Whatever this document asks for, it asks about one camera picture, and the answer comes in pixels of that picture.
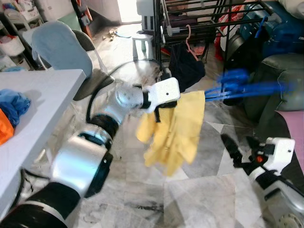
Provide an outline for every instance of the marble floor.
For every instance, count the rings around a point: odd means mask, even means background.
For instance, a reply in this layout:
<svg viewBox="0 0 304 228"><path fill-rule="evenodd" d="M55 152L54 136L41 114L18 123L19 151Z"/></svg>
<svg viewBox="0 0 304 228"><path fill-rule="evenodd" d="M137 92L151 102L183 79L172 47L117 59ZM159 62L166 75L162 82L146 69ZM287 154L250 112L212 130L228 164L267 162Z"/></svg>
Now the marble floor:
<svg viewBox="0 0 304 228"><path fill-rule="evenodd" d="M140 25L122 26L120 32L134 33ZM116 37L102 40L109 28L94 39L108 70L132 60L132 40ZM206 77L186 92L216 85L222 65L212 48ZM159 75L154 63L130 63L113 76L132 83L152 83ZM85 103L77 104L85 111ZM242 170L234 169L220 139L221 133L234 138L246 151L246 135L253 135L251 123L241 107L207 102L200 132L198 153L192 164L183 164L172 177L161 166L145 167L147 145L135 137L138 115L127 117L114 141L109 176L102 191L82 202L75 228L270 228L261 189Z"/></svg>

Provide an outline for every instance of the white table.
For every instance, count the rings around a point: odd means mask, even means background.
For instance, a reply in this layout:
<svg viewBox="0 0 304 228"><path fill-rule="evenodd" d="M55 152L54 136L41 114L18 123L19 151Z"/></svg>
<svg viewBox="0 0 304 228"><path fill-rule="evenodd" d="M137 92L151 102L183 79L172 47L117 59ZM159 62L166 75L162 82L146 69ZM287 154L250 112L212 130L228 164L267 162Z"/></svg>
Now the white table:
<svg viewBox="0 0 304 228"><path fill-rule="evenodd" d="M29 168L38 157L85 78L82 70L0 73L0 90L31 99L14 136L0 146L0 219L16 196L20 167Z"/></svg>

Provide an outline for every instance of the white stool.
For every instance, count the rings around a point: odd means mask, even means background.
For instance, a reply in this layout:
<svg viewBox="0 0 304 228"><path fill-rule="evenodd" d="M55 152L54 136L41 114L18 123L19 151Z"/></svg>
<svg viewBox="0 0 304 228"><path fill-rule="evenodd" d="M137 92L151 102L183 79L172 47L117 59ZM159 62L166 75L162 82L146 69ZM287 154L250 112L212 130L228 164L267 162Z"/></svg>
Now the white stool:
<svg viewBox="0 0 304 228"><path fill-rule="evenodd" d="M133 59L138 60L136 41L140 40L142 42L142 52L146 52L146 41L148 42L148 58L153 58L153 48L152 48L153 36L146 34L135 34L132 36L133 40Z"/></svg>

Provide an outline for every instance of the drying rack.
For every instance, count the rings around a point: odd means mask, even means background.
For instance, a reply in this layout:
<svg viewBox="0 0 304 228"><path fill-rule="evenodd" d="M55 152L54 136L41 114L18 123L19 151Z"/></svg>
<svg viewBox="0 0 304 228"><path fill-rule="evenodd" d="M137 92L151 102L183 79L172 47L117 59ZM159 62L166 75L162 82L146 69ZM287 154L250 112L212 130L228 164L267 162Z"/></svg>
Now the drying rack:
<svg viewBox="0 0 304 228"><path fill-rule="evenodd" d="M204 6L206 2L216 2L214 5L211 6ZM198 41L205 41L205 50L203 56L208 54L208 47L209 43L213 42L216 37L229 37L230 31L233 29L233 26L240 25L240 24L248 24L248 23L258 23L263 20L263 18L256 18L256 19L246 19L246 20L238 20L238 21L231 21L231 14L235 14L236 12L231 12L232 7L239 6L239 5L260 5L261 8L253 9L245 9L238 11L238 13L244 13L244 16L249 12L253 11L260 11L266 10L270 17L268 17L268 21L275 20L277 17L276 14L272 12L272 10L264 3L262 0L257 1L250 1L250 2L243 2L243 3L232 3L232 0L229 0L229 4L226 4L226 0L198 0L198 1L185 1L185 0L153 0L154 3L154 37L155 37L155 53L156 59L159 61L160 66L163 62L169 62L169 59L162 59L161 55L161 46L162 44L165 45L173 45L182 42L186 39L189 30L186 25L182 27L174 27L172 26L172 22L185 20L185 18L180 19L170 19L170 14L178 14L178 13L185 13L190 11L197 11L197 10L210 10L213 9L213 13L197 15L197 16L187 16L186 19L198 19L198 18L206 18L210 17L210 20L206 20L204 22L198 22L196 25L191 26L191 38L190 42L198 42ZM184 6L184 5L191 5L200 3L201 7L195 8L188 8L182 10L175 10L170 11L167 7L176 7L176 6ZM222 15L228 14L228 21L227 22L218 22L218 19ZM224 34L220 27L227 26L227 34ZM226 41L226 50L228 49L229 39ZM224 61L227 60L227 51L225 51Z"/></svg>

